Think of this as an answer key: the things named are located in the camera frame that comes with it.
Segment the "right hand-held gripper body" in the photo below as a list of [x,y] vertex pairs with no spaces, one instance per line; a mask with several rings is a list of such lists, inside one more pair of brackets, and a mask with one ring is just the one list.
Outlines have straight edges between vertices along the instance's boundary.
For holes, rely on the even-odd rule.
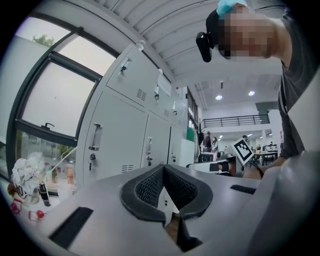
[[244,175],[247,162],[254,156],[253,151],[244,138],[240,138],[230,144],[224,155],[224,159],[235,165],[235,176]]

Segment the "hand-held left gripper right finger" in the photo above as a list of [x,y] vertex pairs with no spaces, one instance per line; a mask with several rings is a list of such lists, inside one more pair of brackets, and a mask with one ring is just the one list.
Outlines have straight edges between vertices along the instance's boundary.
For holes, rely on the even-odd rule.
[[247,207],[259,180],[167,164],[164,184],[180,213],[177,250],[165,256],[251,256]]

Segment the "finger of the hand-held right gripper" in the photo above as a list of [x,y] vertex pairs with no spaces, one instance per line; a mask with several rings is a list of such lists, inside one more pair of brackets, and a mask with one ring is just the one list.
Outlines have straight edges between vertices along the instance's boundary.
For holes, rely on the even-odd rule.
[[193,163],[186,166],[189,169],[193,169],[200,172],[216,174],[216,175],[235,175],[236,164],[234,162],[202,162]]

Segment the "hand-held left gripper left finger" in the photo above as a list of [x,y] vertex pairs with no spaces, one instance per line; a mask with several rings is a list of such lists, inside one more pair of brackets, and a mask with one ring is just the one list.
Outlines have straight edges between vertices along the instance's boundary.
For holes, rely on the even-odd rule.
[[179,256],[180,248],[162,223],[137,219],[121,202],[124,184],[150,170],[151,166],[97,180],[45,214],[38,230],[52,239],[77,208],[92,210],[69,247],[55,247],[52,252],[58,256]]

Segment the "white refrigerator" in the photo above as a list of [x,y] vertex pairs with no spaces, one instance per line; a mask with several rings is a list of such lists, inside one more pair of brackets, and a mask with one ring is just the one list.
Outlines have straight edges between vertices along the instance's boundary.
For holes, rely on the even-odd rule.
[[180,165],[186,167],[193,164],[195,159],[195,143],[193,141],[183,139],[181,141]]

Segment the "green and blue cloth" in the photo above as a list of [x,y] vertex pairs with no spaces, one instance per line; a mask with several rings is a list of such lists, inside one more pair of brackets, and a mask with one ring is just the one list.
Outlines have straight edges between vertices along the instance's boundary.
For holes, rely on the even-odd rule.
[[186,140],[195,142],[197,139],[197,131],[194,128],[187,127]]

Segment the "black mezzanine railing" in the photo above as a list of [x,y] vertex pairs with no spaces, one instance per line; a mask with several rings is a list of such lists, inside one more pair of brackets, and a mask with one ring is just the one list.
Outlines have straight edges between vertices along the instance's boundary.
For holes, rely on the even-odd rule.
[[217,128],[231,126],[264,125],[269,124],[270,119],[267,114],[258,114],[220,118],[205,118],[202,123],[204,128]]

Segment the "black thermos bottle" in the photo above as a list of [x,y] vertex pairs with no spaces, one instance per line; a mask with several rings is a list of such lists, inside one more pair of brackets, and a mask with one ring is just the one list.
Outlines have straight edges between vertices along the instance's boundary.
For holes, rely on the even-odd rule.
[[51,206],[50,199],[48,196],[46,185],[43,181],[41,181],[39,183],[39,193],[40,193],[40,196],[41,196],[41,199],[42,199],[44,205],[46,207],[50,207]]

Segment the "white paper sign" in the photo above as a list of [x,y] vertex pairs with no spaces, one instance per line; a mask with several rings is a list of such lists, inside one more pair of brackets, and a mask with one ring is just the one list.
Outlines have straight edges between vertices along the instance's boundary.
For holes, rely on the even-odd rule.
[[166,93],[169,97],[171,97],[171,91],[172,91],[171,83],[161,73],[158,76],[157,85],[163,90],[164,93]]

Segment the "person's grey t-shirt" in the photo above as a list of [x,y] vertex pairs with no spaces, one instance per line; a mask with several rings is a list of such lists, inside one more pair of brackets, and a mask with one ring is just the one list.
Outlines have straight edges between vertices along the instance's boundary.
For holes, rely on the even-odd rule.
[[281,21],[288,30],[292,42],[291,61],[288,68],[282,68],[278,94],[278,107],[284,135],[280,157],[288,159],[305,150],[301,137],[289,118],[288,111],[312,81],[320,61],[313,54],[305,33],[288,7],[285,8]]

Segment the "black window frame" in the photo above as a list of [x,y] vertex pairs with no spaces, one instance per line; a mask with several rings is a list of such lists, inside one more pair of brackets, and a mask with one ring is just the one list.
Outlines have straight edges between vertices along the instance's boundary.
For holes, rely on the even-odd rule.
[[96,36],[87,32],[85,28],[82,26],[75,26],[62,19],[36,11],[32,11],[27,17],[36,18],[42,21],[52,23],[58,27],[68,30],[69,33],[61,37],[60,40],[56,41],[36,60],[35,64],[32,65],[32,68],[24,77],[24,80],[14,99],[13,106],[9,114],[6,131],[6,164],[8,170],[8,179],[10,181],[12,180],[13,168],[16,162],[17,131],[26,132],[38,138],[69,147],[76,147],[78,143],[81,124],[83,122],[83,118],[85,115],[86,108],[88,107],[89,100],[85,102],[84,108],[82,109],[80,119],[77,124],[75,136],[69,136],[59,132],[55,132],[52,131],[46,125],[38,126],[22,119],[22,115],[26,108],[27,101],[30,98],[32,89],[34,88],[36,82],[40,78],[45,68],[49,65],[49,63],[52,62],[54,64],[58,64],[77,75],[80,75],[92,82],[95,82],[95,87],[98,86],[98,82],[102,79],[102,76],[97,72],[72,60],[69,57],[61,55],[58,52],[58,50],[61,50],[64,46],[69,44],[76,37],[80,36],[90,41],[97,47],[103,49],[107,53],[111,54],[111,56],[115,58],[119,57],[120,55],[120,52],[116,51],[108,44],[98,39]]

